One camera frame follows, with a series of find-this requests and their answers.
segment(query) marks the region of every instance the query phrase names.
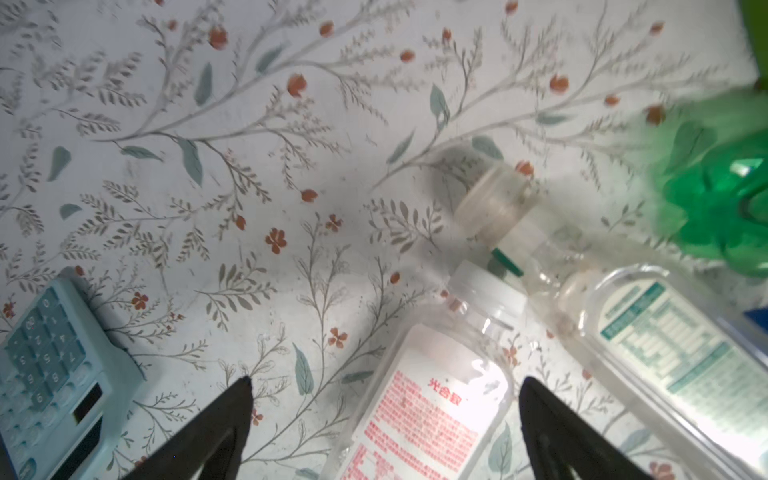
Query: number key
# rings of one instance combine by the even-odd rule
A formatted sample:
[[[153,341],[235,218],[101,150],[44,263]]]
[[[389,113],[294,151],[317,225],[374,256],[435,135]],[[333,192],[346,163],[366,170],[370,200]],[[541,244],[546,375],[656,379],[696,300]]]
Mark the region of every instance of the number key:
[[[32,409],[37,412],[42,412],[45,410],[45,407],[48,406],[48,403],[51,403],[52,397],[53,395],[51,395],[51,391],[48,390],[48,387],[45,384],[41,385],[40,388],[32,394]]]
[[[22,373],[22,382],[27,390],[34,392],[43,383],[43,372],[37,365],[30,366]]]
[[[75,340],[70,343],[69,346],[61,354],[61,360],[64,362],[65,367],[69,372],[74,372],[74,369],[78,368],[85,359],[85,352],[80,342]]]
[[[20,348],[8,352],[11,357],[11,361],[19,372],[26,372],[35,364],[35,354],[29,349],[28,346],[23,345]]]
[[[40,309],[40,313],[42,313],[43,316],[50,316],[57,305],[58,299],[56,298],[56,293],[52,288],[47,289],[38,302],[38,308]]]
[[[48,376],[46,377],[45,382],[53,393],[58,392],[69,378],[67,371],[64,370],[64,367],[61,366],[61,362],[59,361],[56,361],[51,365],[51,369],[47,371],[47,374]]]

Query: bottle cap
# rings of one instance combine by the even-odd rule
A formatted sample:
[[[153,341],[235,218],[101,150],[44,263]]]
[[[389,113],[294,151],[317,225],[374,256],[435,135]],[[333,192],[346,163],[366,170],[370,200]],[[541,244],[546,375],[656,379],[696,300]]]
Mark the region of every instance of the bottle cap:
[[[451,275],[448,291],[509,326],[515,326],[522,317],[528,300],[523,292],[467,260]]]

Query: green plastic object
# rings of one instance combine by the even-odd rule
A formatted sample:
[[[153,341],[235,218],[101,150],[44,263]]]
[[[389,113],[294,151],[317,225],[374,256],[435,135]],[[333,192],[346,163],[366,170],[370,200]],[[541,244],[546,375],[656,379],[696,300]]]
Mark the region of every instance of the green plastic object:
[[[680,130],[686,127],[698,128]],[[725,259],[743,275],[768,276],[768,129],[719,144],[689,167],[675,167],[673,150],[668,168],[674,173],[664,198],[687,217],[672,236],[682,251]]]

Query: bottle neck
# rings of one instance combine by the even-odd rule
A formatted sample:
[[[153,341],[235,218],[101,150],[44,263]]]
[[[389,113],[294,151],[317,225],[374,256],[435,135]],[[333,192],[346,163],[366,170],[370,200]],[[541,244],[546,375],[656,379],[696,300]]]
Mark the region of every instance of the bottle neck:
[[[467,326],[479,331],[497,344],[501,344],[502,336],[510,330],[510,327],[501,320],[489,316],[468,303],[453,299],[449,301],[449,309]]]

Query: calculator button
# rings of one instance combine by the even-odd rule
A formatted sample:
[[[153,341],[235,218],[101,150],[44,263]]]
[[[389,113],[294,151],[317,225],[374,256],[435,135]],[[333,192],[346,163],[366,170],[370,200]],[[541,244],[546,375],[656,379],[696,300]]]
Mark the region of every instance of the calculator button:
[[[43,436],[43,428],[41,425],[33,425],[32,428],[30,428],[27,431],[27,445],[37,445],[38,442],[40,442],[40,437]]]
[[[0,430],[8,430],[13,425],[15,425],[15,423],[13,419],[13,412],[11,410],[8,410],[0,415]]]
[[[18,471],[18,480],[32,480],[35,477],[35,473],[38,471],[38,466],[35,463],[34,458],[30,458]]]
[[[57,326],[67,322],[67,314],[64,313],[64,309],[61,305],[57,305],[49,310],[45,316],[45,324],[53,332]]]
[[[56,346],[56,350],[63,351],[67,345],[74,339],[74,333],[69,322],[62,321],[55,325],[48,324],[51,336],[53,337],[53,344]]]
[[[83,363],[84,359],[85,352],[83,352],[83,347],[77,340],[70,343],[61,353],[61,361],[64,362],[64,366],[69,372],[74,372]]]
[[[49,316],[53,312],[54,308],[58,305],[58,299],[56,298],[56,292],[52,288],[49,288],[43,293],[38,302],[38,309],[43,316]]]
[[[19,372],[26,372],[35,364],[35,354],[28,346],[22,345],[10,352],[11,361]]]
[[[33,308],[29,314],[22,320],[21,330],[24,331],[24,335],[30,339],[35,335],[45,333],[45,326],[43,325],[43,319],[40,316],[38,309]]]
[[[6,434],[2,436],[3,442],[7,442],[6,445],[14,446],[22,442],[22,430],[19,427],[13,427]]]
[[[45,347],[51,344],[51,337],[43,329],[42,333],[35,332],[35,334],[27,340],[32,351],[38,355],[45,350]]]
[[[38,363],[43,368],[43,371],[48,371],[52,365],[58,362],[58,352],[53,347],[52,343],[49,343],[39,354]]]
[[[42,415],[40,415],[40,423],[44,427],[51,426],[54,420],[56,420],[57,415],[58,415],[58,405],[56,405],[55,403],[52,403],[45,409]]]
[[[68,383],[64,386],[63,389],[58,393],[58,396],[56,397],[57,400],[62,405],[67,405],[69,402],[72,401],[72,396],[74,395],[74,383]]]
[[[91,370],[93,370],[93,366],[89,362],[83,363],[72,373],[72,381],[75,385],[82,385],[90,376]]]
[[[18,425],[22,430],[28,429],[35,423],[37,423],[37,420],[35,419],[35,413],[29,409],[21,412],[16,416],[16,425]]]
[[[5,349],[8,350],[10,355],[10,352],[12,352],[14,349],[17,349],[22,345],[26,345],[26,343],[27,339],[24,338],[22,329],[16,329],[16,331],[13,332],[13,335],[11,335],[11,338],[8,339],[8,345],[5,346]]]
[[[20,396],[21,393],[24,392],[24,383],[22,382],[22,379],[14,378],[6,385],[8,385],[8,388],[5,390],[5,394],[11,399],[11,404],[13,405],[14,398]]]
[[[62,386],[64,386],[68,378],[69,375],[67,374],[67,371],[64,370],[61,362],[56,360],[51,365],[51,368],[46,371],[45,383],[48,384],[48,388],[51,389],[53,393],[56,393]]]
[[[30,392],[34,392],[43,383],[43,372],[40,367],[34,365],[22,373],[22,382]]]
[[[48,387],[45,384],[42,385],[32,394],[32,409],[36,412],[42,412],[48,406],[48,403],[51,403],[52,398],[53,395],[51,395]]]

